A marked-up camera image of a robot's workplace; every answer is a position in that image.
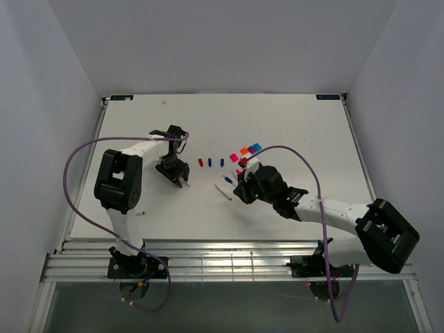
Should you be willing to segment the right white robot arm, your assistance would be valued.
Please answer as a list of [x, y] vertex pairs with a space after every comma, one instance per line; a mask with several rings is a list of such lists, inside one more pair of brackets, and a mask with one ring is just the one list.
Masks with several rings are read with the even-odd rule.
[[273, 166], [259, 165], [254, 172], [239, 173], [233, 193], [247, 205], [256, 200], [268, 203], [285, 219], [326, 224], [351, 235], [322, 238], [312, 255], [292, 259], [293, 272], [300, 277], [330, 275], [356, 264], [374, 264], [398, 274], [420, 240], [418, 231], [387, 200], [320, 201], [306, 189], [289, 186]]

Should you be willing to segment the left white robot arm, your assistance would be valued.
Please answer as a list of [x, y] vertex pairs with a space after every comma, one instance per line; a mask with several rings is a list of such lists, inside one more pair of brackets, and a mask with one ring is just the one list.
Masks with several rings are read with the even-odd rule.
[[148, 137], [128, 148], [104, 152], [94, 186], [94, 197], [100, 201], [117, 234], [113, 254], [123, 255], [123, 269], [132, 277], [146, 272], [146, 258], [139, 255], [144, 248], [136, 222], [135, 208], [142, 197], [143, 171], [155, 164], [155, 170], [179, 188], [189, 179], [190, 168], [179, 159], [179, 148], [186, 144], [189, 133], [179, 126], [166, 132], [153, 130]]

